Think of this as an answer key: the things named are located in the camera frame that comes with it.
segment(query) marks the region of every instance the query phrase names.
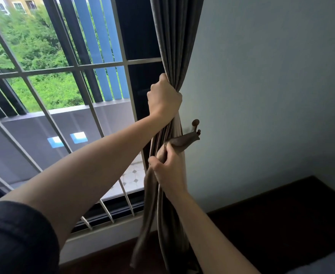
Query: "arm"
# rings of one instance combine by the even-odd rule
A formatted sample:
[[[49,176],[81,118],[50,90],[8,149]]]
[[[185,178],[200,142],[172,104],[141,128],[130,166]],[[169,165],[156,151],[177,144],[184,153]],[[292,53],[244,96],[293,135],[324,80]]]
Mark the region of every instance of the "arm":
[[[170,144],[167,161],[150,157],[150,166],[175,207],[190,244],[205,274],[257,274],[256,268],[221,233],[187,192],[180,157]]]
[[[64,157],[0,201],[24,203],[40,211],[50,221],[62,248],[75,223],[173,119],[182,101],[165,74],[151,86],[147,97],[148,117]]]

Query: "blue vertical panel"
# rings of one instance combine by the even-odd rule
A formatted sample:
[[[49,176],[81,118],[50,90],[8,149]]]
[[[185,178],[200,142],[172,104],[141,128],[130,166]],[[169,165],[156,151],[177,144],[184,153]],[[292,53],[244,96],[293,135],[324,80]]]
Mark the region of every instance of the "blue vertical panel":
[[[119,82],[121,83],[123,98],[129,98],[127,79],[125,77],[124,66],[117,66]]]
[[[106,25],[108,26],[109,37],[112,43],[114,59],[115,61],[122,61],[122,54],[121,49],[119,47],[118,34],[117,34],[116,23],[114,21],[112,3],[110,2],[110,0],[101,0],[101,3],[103,5],[104,15],[106,17]]]
[[[104,23],[103,12],[99,0],[89,0],[90,10],[92,12],[95,28],[97,30],[100,48],[103,54],[104,62],[113,62],[112,50],[110,48],[108,32]],[[114,67],[107,68],[110,85],[113,91],[114,99],[122,99],[119,83],[117,79],[116,69]]]
[[[101,54],[99,51],[99,45],[97,42],[97,38],[94,33],[94,27],[92,23],[92,19],[90,17],[88,5],[86,0],[74,0],[77,12],[79,14],[81,26],[83,27],[83,31],[85,34],[85,38],[87,40],[87,44],[89,47],[90,55],[92,57],[93,63],[101,64],[103,60],[101,58]],[[106,77],[106,71],[104,68],[96,68],[95,72],[97,73],[98,80],[101,86],[101,91],[103,92],[104,99],[106,101],[113,100],[112,93],[110,92],[108,79]]]

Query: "curtain fold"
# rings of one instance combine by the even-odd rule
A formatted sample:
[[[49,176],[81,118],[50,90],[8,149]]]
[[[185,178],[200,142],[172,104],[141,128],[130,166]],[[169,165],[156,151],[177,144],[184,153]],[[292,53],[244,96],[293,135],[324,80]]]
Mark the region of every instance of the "curtain fold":
[[[170,84],[179,92],[188,70],[197,33],[203,0],[150,0],[162,62]],[[196,125],[192,133],[182,136],[179,114],[151,141],[150,156],[162,162],[166,158],[166,142],[173,140],[179,152],[185,173],[184,149],[199,139]],[[153,171],[147,171],[145,180],[143,225],[133,251],[131,266],[136,267],[139,255],[150,232],[157,210],[158,235],[161,252],[169,273],[199,273],[200,267],[184,233],[179,217],[159,187]]]

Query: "left hand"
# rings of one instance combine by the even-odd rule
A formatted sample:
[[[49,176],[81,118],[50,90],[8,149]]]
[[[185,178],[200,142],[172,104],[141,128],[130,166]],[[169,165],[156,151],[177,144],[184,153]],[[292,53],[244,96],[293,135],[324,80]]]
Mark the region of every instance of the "left hand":
[[[170,85],[166,74],[162,73],[159,81],[151,85],[147,99],[150,115],[156,115],[164,124],[168,124],[178,113],[183,97]]]

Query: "black sleeve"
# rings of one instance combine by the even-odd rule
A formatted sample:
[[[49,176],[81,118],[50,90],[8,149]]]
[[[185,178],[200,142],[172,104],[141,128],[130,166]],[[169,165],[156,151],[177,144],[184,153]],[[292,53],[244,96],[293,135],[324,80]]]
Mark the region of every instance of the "black sleeve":
[[[59,252],[56,234],[40,212],[0,202],[0,273],[58,273]]]

